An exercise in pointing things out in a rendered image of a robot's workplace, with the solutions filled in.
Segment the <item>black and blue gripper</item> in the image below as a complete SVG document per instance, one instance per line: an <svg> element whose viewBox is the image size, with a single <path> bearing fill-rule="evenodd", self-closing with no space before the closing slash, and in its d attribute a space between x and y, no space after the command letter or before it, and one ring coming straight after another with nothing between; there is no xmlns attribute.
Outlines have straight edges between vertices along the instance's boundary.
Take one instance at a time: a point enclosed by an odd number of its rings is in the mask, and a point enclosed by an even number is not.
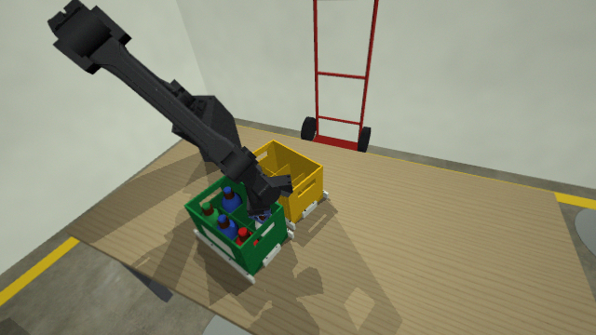
<svg viewBox="0 0 596 335"><path fill-rule="evenodd" d="M260 224L263 224L271 215L271 208L264 204L258 204L256 195L245 187L247 192L247 211L248 216L250 219L258 221ZM264 220L260 220L257 216L263 216Z"/></svg>

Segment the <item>green crate with dividers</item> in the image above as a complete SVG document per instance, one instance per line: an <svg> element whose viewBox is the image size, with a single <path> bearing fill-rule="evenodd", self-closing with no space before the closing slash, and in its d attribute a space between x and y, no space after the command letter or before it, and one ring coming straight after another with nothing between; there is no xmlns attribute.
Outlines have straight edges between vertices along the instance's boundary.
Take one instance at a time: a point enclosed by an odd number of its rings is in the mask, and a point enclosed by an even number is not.
<svg viewBox="0 0 596 335"><path fill-rule="evenodd" d="M199 203L220 187L222 191L214 196L209 203L211 203L213 207L218 208L224 215L228 217L228 219L235 221L239 229L241 227L246 227L250 232L253 232L253 234L241 246L235 243L237 236L232 241L229 237L219 231L216 228L217 226L214 227L200 216L203 211L201 209L202 206L200 206ZM241 196L243 201L243 203L231 214L226 212L222 206L222 199L224 197L223 191L225 187L231 187L235 193ZM254 276L264 265L263 259L278 243L281 245L288 237L283 206L275 202L274 204L269 205L269 207L271 208L272 215L256 230L255 220L250 219L248 216L247 192L244 183L241 182L240 184L236 184L230 179L227 179L210 188L201 197L193 211L191 218L200 233L206 236L209 241L222 250L250 275ZM272 223L275 225L264 237L262 237L261 234ZM253 242L257 238L259 238L259 242L254 246Z"/></svg>

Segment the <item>blue bottle with brown label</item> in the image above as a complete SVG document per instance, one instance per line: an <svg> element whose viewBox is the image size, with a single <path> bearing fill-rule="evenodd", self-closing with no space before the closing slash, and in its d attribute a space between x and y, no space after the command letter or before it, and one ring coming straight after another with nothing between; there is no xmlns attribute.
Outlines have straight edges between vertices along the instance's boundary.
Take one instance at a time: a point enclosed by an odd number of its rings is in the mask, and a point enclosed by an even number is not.
<svg viewBox="0 0 596 335"><path fill-rule="evenodd" d="M235 192L230 187L225 187L223 189L223 199L222 199L222 206L225 211L228 213L232 213L235 209L237 209L243 203L241 196Z"/></svg>
<svg viewBox="0 0 596 335"><path fill-rule="evenodd" d="M233 240L237 236L239 228L235 221L228 219L228 217L223 214L218 217L217 222L218 225L216 228L229 238Z"/></svg>

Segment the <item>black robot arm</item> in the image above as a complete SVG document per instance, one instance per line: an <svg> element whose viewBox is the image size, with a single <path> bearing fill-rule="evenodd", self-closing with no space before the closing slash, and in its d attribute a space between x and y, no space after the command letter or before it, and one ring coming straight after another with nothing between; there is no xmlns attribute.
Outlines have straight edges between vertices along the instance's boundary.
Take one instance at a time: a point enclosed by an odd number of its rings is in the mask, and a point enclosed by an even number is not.
<svg viewBox="0 0 596 335"><path fill-rule="evenodd" d="M47 21L59 38L53 44L56 49L89 74L102 67L122 80L192 139L228 179L252 190L258 204L269 206L293 193L291 174L267 177L246 146L238 148L201 120L204 100L194 98L175 79L162 82L134 59L125 47L132 38L97 5L90 10L93 14L79 0L63 9L69 16L59 11Z"/></svg>

